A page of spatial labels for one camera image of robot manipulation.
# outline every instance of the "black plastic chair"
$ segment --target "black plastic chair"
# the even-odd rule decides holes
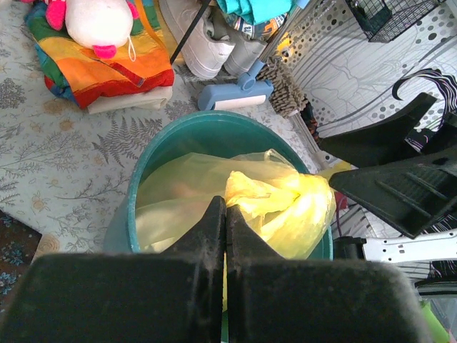
[[[334,174],[330,186],[407,237],[457,210],[457,146]]]
[[[318,144],[319,148],[358,168],[419,156],[405,138],[435,102],[433,96],[420,93],[389,118],[361,129],[323,138]]]

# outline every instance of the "folded cloth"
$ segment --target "folded cloth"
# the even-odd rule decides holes
[[[135,0],[135,4],[140,13],[131,31],[135,61],[129,58],[128,44],[120,47],[113,59],[102,61],[92,50],[75,43],[65,30],[55,31],[48,25],[45,3],[37,3],[31,9],[26,24],[36,41],[45,84],[54,95],[85,109],[100,96],[139,94],[173,84],[169,55],[155,33],[160,26],[154,4],[152,0]]]
[[[276,16],[271,20],[257,25],[251,25],[246,20],[236,14],[225,14],[225,22],[237,31],[243,32],[250,39],[268,40],[284,24],[287,14]]]
[[[236,14],[248,24],[257,25],[287,13],[292,0],[217,0],[219,7],[227,14]]]
[[[96,101],[87,106],[89,114],[95,114],[126,107],[141,107],[142,109],[161,109],[165,107],[173,94],[171,86],[156,87],[151,91],[141,94],[120,95],[106,98],[100,96]]]

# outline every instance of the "colorful blanket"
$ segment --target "colorful blanket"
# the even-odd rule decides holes
[[[153,1],[135,0],[137,7],[141,3],[143,16],[134,20],[131,31],[135,61],[129,58],[128,44],[118,49],[114,59],[98,59],[92,50],[75,43],[65,28],[53,30],[45,18],[45,3],[36,4],[25,21],[35,38],[48,89],[85,109],[100,96],[137,94],[158,86],[173,85],[174,72],[160,40],[161,30]],[[142,24],[141,18],[145,21],[145,17],[149,28]]]

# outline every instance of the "pink plush nose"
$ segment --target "pink plush nose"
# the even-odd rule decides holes
[[[117,48],[114,45],[99,46],[94,45],[94,52],[100,59],[112,59],[117,52]]]

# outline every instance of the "plastic bucket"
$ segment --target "plastic bucket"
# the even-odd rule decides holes
[[[129,190],[112,219],[105,252],[140,252],[135,226],[136,193],[140,183],[168,161],[190,152],[231,158],[275,149],[301,173],[308,173],[300,157],[277,134],[248,117],[227,111],[190,114],[167,125],[146,147],[131,176]],[[332,259],[330,230],[310,258]]]

